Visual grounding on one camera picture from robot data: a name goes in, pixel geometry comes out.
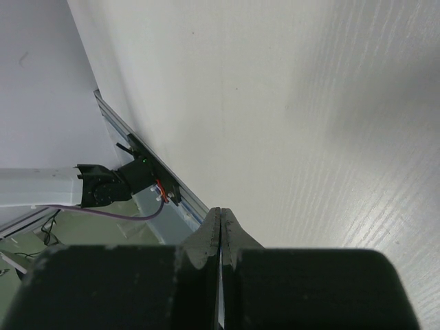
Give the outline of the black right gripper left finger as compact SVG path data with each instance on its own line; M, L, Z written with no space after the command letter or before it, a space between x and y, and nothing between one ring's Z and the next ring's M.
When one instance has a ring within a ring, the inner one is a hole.
M216 329L221 210L177 245L71 245L31 266L8 329Z

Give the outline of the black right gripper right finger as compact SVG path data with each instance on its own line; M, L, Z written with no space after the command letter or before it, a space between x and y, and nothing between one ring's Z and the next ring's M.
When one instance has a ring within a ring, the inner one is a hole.
M418 329L393 264L366 249L265 248L221 211L226 329Z

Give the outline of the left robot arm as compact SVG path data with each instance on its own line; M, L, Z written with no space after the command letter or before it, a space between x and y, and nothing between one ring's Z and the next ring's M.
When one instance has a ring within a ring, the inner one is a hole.
M2 168L1 206L103 207L116 201L128 201L154 183L154 174L143 159L116 170L95 164L69 168Z

